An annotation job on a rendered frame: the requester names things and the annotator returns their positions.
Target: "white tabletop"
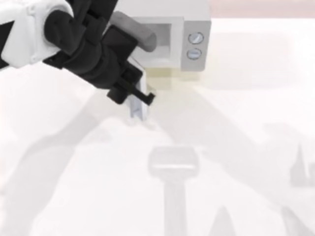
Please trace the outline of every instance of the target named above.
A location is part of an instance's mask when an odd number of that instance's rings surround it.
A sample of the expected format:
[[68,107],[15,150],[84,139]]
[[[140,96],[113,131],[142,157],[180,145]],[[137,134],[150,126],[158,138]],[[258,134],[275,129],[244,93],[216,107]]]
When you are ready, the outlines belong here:
[[65,71],[2,71],[1,236],[164,235],[163,184],[148,162],[174,146],[199,162],[179,201],[188,235],[227,235],[221,207],[234,235],[289,235],[297,220],[285,206],[315,231],[315,187],[290,183],[299,147],[307,180],[315,163],[315,22],[214,20],[212,30],[203,73],[148,71],[157,99],[146,123]]

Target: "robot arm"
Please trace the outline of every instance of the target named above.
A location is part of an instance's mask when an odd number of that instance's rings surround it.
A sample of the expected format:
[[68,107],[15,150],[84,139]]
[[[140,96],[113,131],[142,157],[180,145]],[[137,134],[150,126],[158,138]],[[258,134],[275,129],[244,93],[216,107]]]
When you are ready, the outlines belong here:
[[0,69],[43,61],[67,69],[123,104],[134,95],[147,105],[153,94],[138,89],[143,71],[130,63],[136,47],[152,52],[156,35],[121,12],[118,0],[8,1],[0,7]]

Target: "white table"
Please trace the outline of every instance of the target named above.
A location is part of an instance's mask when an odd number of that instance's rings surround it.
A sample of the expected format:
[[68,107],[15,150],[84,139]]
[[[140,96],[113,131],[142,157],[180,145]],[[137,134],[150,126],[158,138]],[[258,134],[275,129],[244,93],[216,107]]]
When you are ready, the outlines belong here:
[[209,235],[221,206],[240,236],[288,235],[281,205],[315,231],[315,188],[289,184],[299,146],[315,162],[314,42],[314,21],[214,20],[206,71],[172,71],[172,85],[148,71],[157,99],[146,123],[65,71],[3,71],[7,235],[163,235],[163,185],[147,164],[177,145],[200,158],[189,235]]

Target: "dial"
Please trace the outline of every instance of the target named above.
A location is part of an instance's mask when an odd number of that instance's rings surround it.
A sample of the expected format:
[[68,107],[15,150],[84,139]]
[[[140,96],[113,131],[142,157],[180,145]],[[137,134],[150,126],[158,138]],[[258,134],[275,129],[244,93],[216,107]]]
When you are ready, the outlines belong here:
[[187,52],[187,56],[191,60],[198,60],[202,55],[201,50],[194,48]]
[[189,35],[189,42],[191,44],[200,44],[204,40],[204,36],[202,33],[192,33]]

